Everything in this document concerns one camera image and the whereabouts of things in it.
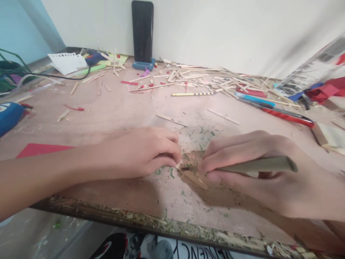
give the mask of blue object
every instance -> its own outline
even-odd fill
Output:
[[[317,87],[320,87],[320,86],[323,86],[324,83],[320,82],[320,83],[316,83],[314,85],[312,85],[311,87],[309,87],[308,89],[311,90],[311,89],[314,89],[314,88],[317,88]],[[302,95],[304,94],[304,91],[303,92],[299,92],[299,93],[296,93],[292,96],[289,96],[288,98],[294,102],[296,102],[298,100],[298,98],[300,98]]]
[[[248,101],[252,101],[252,102],[256,102],[256,103],[266,103],[266,104],[269,104],[271,106],[276,106],[275,103],[272,103],[272,102],[269,102],[269,101],[266,101],[266,100],[262,100],[262,99],[259,99],[259,98],[256,98],[256,97],[253,97],[251,95],[245,95],[245,94],[242,94],[242,93],[235,93],[235,95],[237,95],[238,97],[244,99],[244,100],[248,100]]]
[[[17,125],[25,108],[17,103],[0,105],[0,137]]]
[[[86,58],[86,64],[89,67],[92,67],[93,65],[96,65],[99,61],[101,60],[107,60],[105,57],[103,57],[99,52],[97,51],[90,51],[89,52],[90,55],[92,55],[92,58]]]
[[[155,67],[155,62],[155,59],[152,59],[151,63],[135,61],[132,65],[132,68],[146,71],[145,67],[147,67],[148,70],[152,71],[152,69]]]

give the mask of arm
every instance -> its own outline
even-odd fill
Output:
[[[176,133],[143,128],[97,145],[0,161],[0,221],[70,186],[147,176],[180,160]]]
[[[259,178],[215,170],[261,157],[287,155],[298,172],[260,172]],[[290,139],[265,131],[212,141],[199,168],[207,178],[241,191],[293,218],[345,221],[345,176],[328,172]]]

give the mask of wooden tabletop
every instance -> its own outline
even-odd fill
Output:
[[[131,66],[131,59],[126,66]],[[165,66],[158,66],[150,75],[167,71]],[[212,96],[171,97],[172,93],[185,92],[184,86],[172,85],[141,94],[129,93],[138,86],[121,81],[138,78],[137,74],[142,75],[143,71],[127,68],[121,72],[120,77],[108,73],[93,82],[80,83],[73,95],[70,92],[75,82],[68,80],[64,81],[65,86],[33,91],[34,97],[25,102],[34,106],[36,116],[24,118],[0,139],[0,159],[15,158],[28,143],[81,146],[121,136],[132,128],[154,126],[179,133],[185,163],[197,164],[213,138],[265,130],[291,138],[330,173],[345,168],[344,157],[318,146],[308,127],[264,113],[221,92]],[[155,86],[167,82],[164,77],[137,82],[139,86],[147,86],[150,79]],[[206,91],[201,86],[187,87],[187,92]],[[64,104],[85,110],[72,111],[57,122],[66,110]],[[293,107],[287,109],[299,112]],[[157,113],[179,120],[187,127],[160,118]],[[323,123],[336,116],[318,107],[303,115]],[[204,175],[197,176],[205,180]],[[344,251],[341,241],[322,221],[285,218],[237,191],[207,184],[210,188],[206,191],[175,168],[165,167],[142,179],[74,186],[32,207],[262,255],[268,254],[266,246],[270,245],[281,246],[284,253],[298,257],[298,253],[289,251],[296,241],[329,253]],[[284,256],[279,249],[274,251],[276,256]]]

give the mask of phone stand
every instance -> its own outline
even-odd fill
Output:
[[[152,59],[150,63],[134,61],[132,68],[145,71],[146,70],[145,67],[147,67],[148,70],[152,71],[152,69],[155,67],[155,62],[156,62],[155,59]]]

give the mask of black smartphone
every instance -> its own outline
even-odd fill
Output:
[[[134,59],[139,62],[152,60],[153,3],[132,1]]]

